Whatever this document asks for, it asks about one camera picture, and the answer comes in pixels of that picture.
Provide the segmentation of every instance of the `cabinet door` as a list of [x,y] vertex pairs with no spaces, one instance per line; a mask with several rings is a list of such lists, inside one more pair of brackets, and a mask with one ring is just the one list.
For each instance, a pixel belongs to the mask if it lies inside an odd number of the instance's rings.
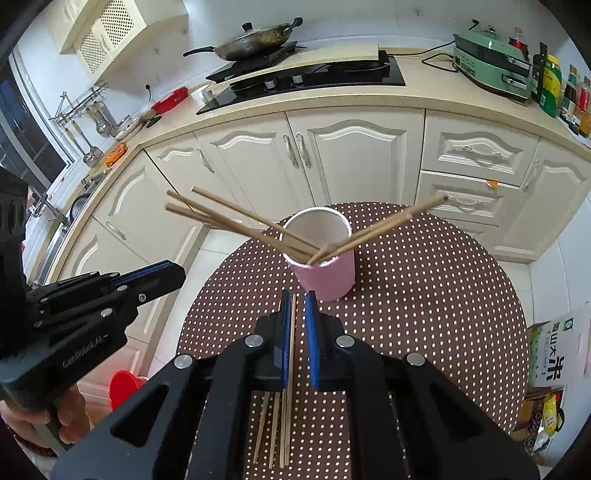
[[317,205],[414,202],[423,110],[315,108],[287,118]]
[[[146,261],[134,254],[104,226],[90,217],[66,258],[59,280],[93,271],[125,274],[147,265]],[[143,342],[149,342],[159,319],[159,302],[163,299],[164,297],[161,297],[142,305],[138,309],[137,318],[125,329],[125,334]]]
[[427,111],[421,168],[520,186],[537,143],[497,123]]
[[93,216],[148,263],[171,260],[186,268],[203,227],[164,209],[171,186],[145,151],[125,168]]
[[[196,186],[232,203],[238,203],[222,178],[220,166],[207,157],[194,134],[171,138],[146,148],[146,153],[181,195],[194,199],[235,222],[255,226],[248,217],[192,192],[191,189]],[[241,206],[250,208],[249,204]]]
[[240,205],[278,221],[314,206],[284,113],[195,132],[208,158],[231,172],[226,184]]
[[97,22],[102,32],[102,44],[113,59],[145,28],[133,0],[110,0]]
[[493,188],[484,179],[421,170],[417,202],[438,193],[447,193],[449,198],[431,210],[434,215],[465,222],[499,225],[509,209],[518,202],[519,188],[503,183]]
[[537,260],[567,225],[591,186],[591,164],[541,140],[521,203],[499,227],[494,253]]
[[78,388],[86,401],[108,405],[109,383],[113,374],[118,370],[127,370],[134,375],[139,375],[147,348],[148,345],[144,342],[128,338],[123,348],[117,350],[79,380]]
[[82,66],[86,69],[86,73],[95,78],[105,71],[112,59],[106,48],[102,44],[100,25],[95,20],[90,20],[84,28],[82,28],[76,41],[74,42],[74,50]]

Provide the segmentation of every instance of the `blue gripper pad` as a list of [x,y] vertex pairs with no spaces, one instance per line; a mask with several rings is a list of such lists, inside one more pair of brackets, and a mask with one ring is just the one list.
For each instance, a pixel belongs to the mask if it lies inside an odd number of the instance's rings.
[[320,359],[316,343],[316,329],[314,324],[318,310],[314,308],[312,296],[306,293],[306,336],[308,337],[308,359],[310,362],[310,382],[312,389],[319,390]]
[[283,311],[283,348],[281,349],[281,388],[287,388],[287,382],[290,370],[290,333],[291,333],[291,302],[296,301],[296,296],[291,293],[289,301],[285,302]]

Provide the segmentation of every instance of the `kitchen cabinet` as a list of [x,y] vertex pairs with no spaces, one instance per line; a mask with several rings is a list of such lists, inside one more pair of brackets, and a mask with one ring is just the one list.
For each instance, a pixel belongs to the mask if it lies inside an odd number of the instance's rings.
[[60,53],[69,51],[95,9],[106,0],[53,0],[45,19]]
[[[232,203],[238,203],[224,181],[224,178],[232,174],[227,168],[222,174],[221,170],[225,165],[223,163],[220,165],[219,162],[216,163],[209,158],[193,133],[171,138],[146,148],[146,153],[181,195],[194,199],[235,222],[253,228],[258,226],[254,225],[248,217],[192,192],[191,189],[196,186]],[[241,206],[250,208],[249,204]]]
[[520,186],[537,143],[504,125],[427,111],[421,168]]
[[448,200],[430,211],[434,215],[499,225],[509,209],[516,206],[519,187],[499,183],[494,188],[484,179],[421,170],[417,202],[438,193],[447,193]]
[[186,17],[182,0],[103,1],[77,34],[74,50],[96,82],[122,66],[146,40]]
[[519,202],[503,219],[492,253],[536,260],[556,240],[591,187],[591,163],[540,140]]
[[[126,274],[147,266],[148,263],[144,259],[132,252],[114,234],[91,217],[68,254],[59,280],[92,271],[103,274],[109,272]],[[168,303],[171,300],[174,301],[176,294],[177,292],[174,292],[142,305],[138,309],[137,318],[125,329],[125,334],[149,343],[162,309],[168,308]]]
[[147,263],[171,260],[188,269],[203,224],[164,209],[167,202],[175,202],[166,195],[169,189],[170,183],[141,151],[92,215]]
[[229,173],[225,182],[240,205],[273,221],[314,206],[284,113],[228,122],[195,134],[207,158]]
[[316,205],[414,202],[424,111],[334,107],[288,112]]

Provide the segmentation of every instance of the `drawer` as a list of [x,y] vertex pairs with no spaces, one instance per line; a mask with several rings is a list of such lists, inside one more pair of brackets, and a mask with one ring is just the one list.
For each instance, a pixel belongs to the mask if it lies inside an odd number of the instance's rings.
[[421,168],[520,186],[537,143],[504,125],[427,111]]
[[438,193],[449,199],[431,210],[434,215],[487,225],[499,225],[509,208],[519,204],[518,187],[499,183],[493,188],[484,179],[421,170],[417,201]]
[[486,249],[489,248],[498,228],[495,225],[485,225],[484,223],[464,222],[462,220],[448,221],[457,226],[462,232],[466,232]]

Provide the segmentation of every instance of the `drawer handle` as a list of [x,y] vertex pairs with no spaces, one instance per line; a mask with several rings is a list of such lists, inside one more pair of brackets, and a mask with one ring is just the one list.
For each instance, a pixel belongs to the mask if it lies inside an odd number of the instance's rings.
[[295,139],[297,141],[297,149],[300,152],[301,159],[304,161],[304,165],[306,165],[307,168],[312,168],[312,162],[308,158],[306,146],[304,145],[304,136],[298,132],[295,135]]
[[285,142],[285,149],[287,150],[287,158],[290,159],[291,164],[294,166],[294,168],[300,168],[300,164],[296,160],[296,156],[294,155],[294,152],[291,149],[290,136],[287,134],[283,134],[283,141]]
[[201,157],[201,163],[203,163],[203,166],[206,169],[208,169],[211,173],[215,173],[216,171],[213,169],[213,167],[210,165],[210,163],[205,158],[205,155],[203,154],[203,150],[201,150],[201,148],[198,148],[197,151],[199,152],[199,156]]
[[503,159],[503,155],[501,155],[500,153],[486,153],[486,152],[480,152],[478,150],[475,150],[472,147],[468,147],[465,146],[464,148],[462,148],[462,150],[464,152],[468,152],[468,153],[473,153],[475,155],[480,155],[481,157],[490,157],[490,158],[496,158],[497,160],[502,160]]
[[523,185],[523,188],[522,188],[523,191],[526,191],[528,188],[530,188],[530,185],[534,182],[535,178],[538,176],[538,169],[539,168],[540,168],[540,161],[534,160],[534,168],[532,169],[530,179],[527,182],[525,182],[525,184]]
[[448,202],[455,202],[455,203],[462,205],[464,207],[475,207],[477,205],[486,205],[486,203],[483,202],[482,200],[474,200],[473,202],[466,202],[466,201],[461,200],[457,197],[452,197],[451,195],[447,196],[447,201]]
[[119,235],[124,242],[127,240],[127,237],[125,236],[125,234],[121,230],[119,230],[115,225],[113,225],[111,222],[107,221],[107,222],[105,222],[105,225],[108,228],[110,228],[111,230],[113,230],[117,235]]

